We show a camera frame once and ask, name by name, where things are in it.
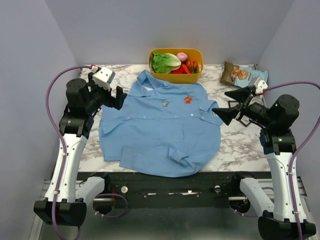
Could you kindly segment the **blue shirt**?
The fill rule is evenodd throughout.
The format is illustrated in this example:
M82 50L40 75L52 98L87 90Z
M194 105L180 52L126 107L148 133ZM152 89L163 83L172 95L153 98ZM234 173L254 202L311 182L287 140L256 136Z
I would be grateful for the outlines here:
M191 97L189 104L185 97ZM103 107L99 141L105 162L161 176L200 171L218 153L222 120L218 103L199 83L173 84L141 72L120 110Z

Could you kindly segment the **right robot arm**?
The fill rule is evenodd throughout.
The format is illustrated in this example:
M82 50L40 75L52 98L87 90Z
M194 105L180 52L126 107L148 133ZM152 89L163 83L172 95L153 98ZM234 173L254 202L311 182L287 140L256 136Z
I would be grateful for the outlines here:
M299 116L299 101L288 94L278 97L266 107L253 97L262 95L262 88L241 88L225 93L238 104L229 108L213 108L229 125L232 120L247 117L261 128L260 144L266 156L272 178L273 199L253 177L243 177L230 183L230 191L245 194L258 217L258 231L264 240L305 240L316 234L316 225L308 221L301 203L296 161L299 148L291 126Z

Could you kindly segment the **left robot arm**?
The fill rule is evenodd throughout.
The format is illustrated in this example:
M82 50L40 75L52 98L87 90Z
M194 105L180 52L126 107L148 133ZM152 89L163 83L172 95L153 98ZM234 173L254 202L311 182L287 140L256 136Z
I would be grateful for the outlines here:
M36 201L33 207L48 225L80 227L94 198L110 194L111 185L104 176L88 177L79 189L76 183L95 115L102 106L120 110L127 96L119 86L112 96L110 84L115 75L103 67L92 70L87 80L75 78L66 84L67 105L55 127L60 141L55 169L44 199Z

